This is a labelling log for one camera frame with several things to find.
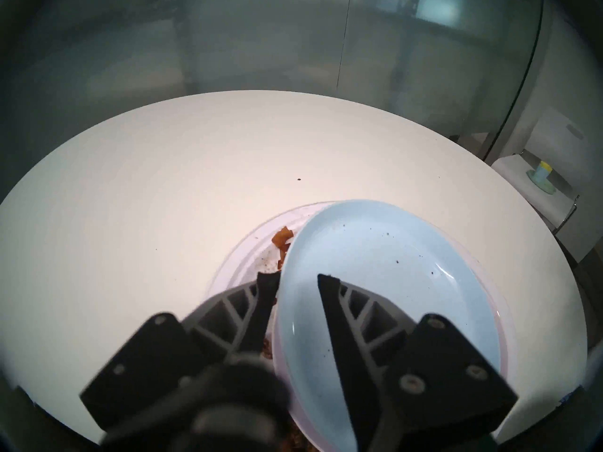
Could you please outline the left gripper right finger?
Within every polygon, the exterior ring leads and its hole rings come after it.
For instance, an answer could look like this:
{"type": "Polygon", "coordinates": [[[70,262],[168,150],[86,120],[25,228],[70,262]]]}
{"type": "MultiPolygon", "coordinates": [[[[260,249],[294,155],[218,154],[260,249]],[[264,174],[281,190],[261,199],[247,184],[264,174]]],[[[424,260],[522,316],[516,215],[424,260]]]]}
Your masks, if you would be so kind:
{"type": "Polygon", "coordinates": [[[357,451],[499,451],[518,400],[444,316],[370,308],[377,295],[319,274],[318,291],[357,451]]]}

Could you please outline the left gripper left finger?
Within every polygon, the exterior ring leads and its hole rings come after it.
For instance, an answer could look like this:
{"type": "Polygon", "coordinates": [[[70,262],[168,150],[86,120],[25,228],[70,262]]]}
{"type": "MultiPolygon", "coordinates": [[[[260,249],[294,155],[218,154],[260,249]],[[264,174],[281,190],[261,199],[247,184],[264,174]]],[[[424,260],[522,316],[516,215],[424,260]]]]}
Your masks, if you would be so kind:
{"type": "Polygon", "coordinates": [[[80,393],[102,431],[149,407],[205,368],[236,354],[260,354],[280,272],[213,295],[184,319],[151,316],[80,393]]]}

